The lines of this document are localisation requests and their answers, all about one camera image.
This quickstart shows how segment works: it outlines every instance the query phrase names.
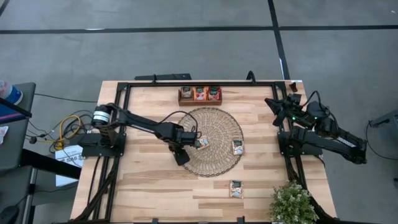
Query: round wicker mat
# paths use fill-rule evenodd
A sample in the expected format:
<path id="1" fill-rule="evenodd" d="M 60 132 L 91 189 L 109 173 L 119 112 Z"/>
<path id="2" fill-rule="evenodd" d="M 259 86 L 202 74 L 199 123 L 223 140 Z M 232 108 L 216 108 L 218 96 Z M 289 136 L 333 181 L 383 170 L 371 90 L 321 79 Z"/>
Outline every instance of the round wicker mat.
<path id="1" fill-rule="evenodd" d="M 217 108 L 199 108 L 190 112 L 198 121 L 198 131 L 206 136 L 210 145 L 204 149 L 185 146 L 190 161 L 184 168 L 202 177 L 214 177 L 232 169 L 241 156 L 233 154 L 233 140 L 242 140 L 243 133 L 238 122 L 227 112 Z M 185 115 L 179 122 L 185 130 L 191 130 L 195 121 Z"/>

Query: robotic arm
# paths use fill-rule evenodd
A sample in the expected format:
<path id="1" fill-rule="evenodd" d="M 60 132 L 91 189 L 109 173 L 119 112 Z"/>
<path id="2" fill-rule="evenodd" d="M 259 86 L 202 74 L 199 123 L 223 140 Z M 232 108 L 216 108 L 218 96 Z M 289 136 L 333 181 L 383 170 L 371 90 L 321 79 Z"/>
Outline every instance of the robotic arm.
<path id="1" fill-rule="evenodd" d="M 132 114 L 128 110 L 123 110 L 114 103 L 97 106 L 91 125 L 101 133 L 100 144 L 110 148 L 118 142 L 117 140 L 120 134 L 116 133 L 114 130 L 117 127 L 129 126 L 152 133 L 158 139 L 169 145 L 169 150 L 173 153 L 175 161 L 179 166 L 184 165 L 190 160 L 183 147 L 186 145 L 195 146 L 198 134 L 198 125 L 192 127 L 190 132 L 187 132 L 181 125 L 163 121 L 158 123 Z"/>
<path id="2" fill-rule="evenodd" d="M 303 111 L 302 108 L 314 93 L 318 95 L 319 101 L 309 103 L 307 110 Z M 277 115 L 273 125 L 281 125 L 285 117 L 288 117 L 303 127 L 293 126 L 290 130 L 288 140 L 293 148 L 301 149 L 304 144 L 309 144 L 341 154 L 346 160 L 355 164 L 365 164 L 366 141 L 341 129 L 330 110 L 320 103 L 319 93 L 317 91 L 314 93 L 303 106 L 300 106 L 299 94 L 289 94 L 286 99 L 279 101 L 266 98 L 266 103 Z"/>

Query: black floor stripe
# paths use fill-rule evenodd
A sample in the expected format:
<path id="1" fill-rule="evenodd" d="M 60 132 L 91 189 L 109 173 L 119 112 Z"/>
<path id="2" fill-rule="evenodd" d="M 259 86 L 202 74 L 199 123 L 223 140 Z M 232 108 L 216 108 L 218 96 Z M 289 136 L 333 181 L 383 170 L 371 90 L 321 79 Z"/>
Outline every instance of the black floor stripe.
<path id="1" fill-rule="evenodd" d="M 145 32 L 199 32 L 199 31 L 262 31 L 274 30 L 271 26 L 217 26 L 217 27 L 153 27 L 113 29 L 50 29 L 50 30 L 0 30 L 0 34 L 110 34 Z"/>
<path id="2" fill-rule="evenodd" d="M 282 37 L 280 36 L 280 32 L 279 32 L 278 19 L 276 17 L 275 6 L 274 6 L 273 0 L 268 0 L 268 6 L 269 6 L 269 11 L 271 13 L 272 26 L 274 28 L 276 47 L 278 49 L 279 60 L 280 60 L 280 64 L 282 67 L 282 78 L 284 80 L 290 80 L 290 74 L 289 74 L 289 69 L 287 68 L 287 61 L 286 61 L 286 56 L 285 56 L 284 45 L 282 43 Z"/>
<path id="3" fill-rule="evenodd" d="M 374 26 L 282 26 L 279 30 L 383 30 L 398 29 L 398 25 L 374 25 Z"/>
<path id="4" fill-rule="evenodd" d="M 4 10 L 6 10 L 6 7 L 7 7 L 9 2 L 10 2 L 10 0 L 4 0 L 4 2 L 2 3 L 2 5 L 0 7 L 0 17 L 2 15 L 2 13 L 4 12 Z"/>

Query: gray floor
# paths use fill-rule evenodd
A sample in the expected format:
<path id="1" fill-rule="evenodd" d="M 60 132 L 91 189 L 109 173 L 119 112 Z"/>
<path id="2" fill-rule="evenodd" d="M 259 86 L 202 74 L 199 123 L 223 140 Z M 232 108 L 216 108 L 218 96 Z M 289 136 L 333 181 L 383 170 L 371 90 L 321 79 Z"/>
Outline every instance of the gray floor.
<path id="1" fill-rule="evenodd" d="M 398 24 L 395 0 L 275 0 L 280 26 Z M 269 26 L 267 1 L 11 0 L 0 29 L 92 29 L 173 26 Z M 398 30 L 285 31 L 281 33 L 291 79 L 307 94 L 318 90 L 339 125 L 364 137 L 369 119 L 398 107 Z M 191 73 L 194 79 L 281 79 L 272 31 L 151 34 L 0 35 L 0 77 L 36 82 L 37 92 L 86 100 L 103 80 L 132 80 L 153 73 Z M 94 105 L 36 97 L 33 123 L 50 129 L 66 115 Z M 388 126 L 369 130 L 373 148 L 397 157 Z M 48 154 L 46 145 L 26 148 Z M 325 153 L 337 214 L 344 220 L 396 223 L 398 162 L 368 150 L 356 166 Z M 38 207 L 35 223 L 65 221 L 64 203 Z M 57 208 L 58 212 L 49 212 Z"/>

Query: wooden table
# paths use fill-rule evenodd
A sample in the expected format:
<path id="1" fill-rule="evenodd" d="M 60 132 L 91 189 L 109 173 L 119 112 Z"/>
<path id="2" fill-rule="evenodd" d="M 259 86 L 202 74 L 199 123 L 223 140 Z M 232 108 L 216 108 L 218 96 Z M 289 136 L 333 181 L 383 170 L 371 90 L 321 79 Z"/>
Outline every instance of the wooden table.
<path id="1" fill-rule="evenodd" d="M 103 82 L 100 104 L 114 101 L 116 85 L 117 82 Z M 303 83 L 297 83 L 297 88 L 304 102 Z M 199 107 L 179 107 L 177 90 L 178 87 L 132 88 L 128 110 L 160 121 L 173 111 L 191 111 Z M 264 102 L 266 97 L 272 98 L 272 90 L 267 86 L 223 87 L 223 104 L 217 107 L 230 113 L 240 124 L 245 153 L 236 167 L 217 177 L 197 177 L 189 173 L 176 165 L 162 141 L 152 134 L 128 128 L 111 222 L 151 222 L 153 218 L 159 218 L 160 222 L 235 222 L 241 216 L 245 216 L 247 222 L 270 221 L 272 188 L 285 184 L 287 173 L 284 158 L 279 153 L 278 129 L 272 125 L 275 116 Z M 176 114 L 169 121 L 177 123 L 182 116 Z M 302 156 L 302 160 L 308 189 L 323 209 L 335 217 L 323 164 L 313 156 Z M 86 207 L 95 162 L 95 157 L 84 162 L 71 218 Z M 230 180 L 244 182 L 243 199 L 229 197 Z M 100 218 L 105 207 L 106 198 L 102 200 Z"/>

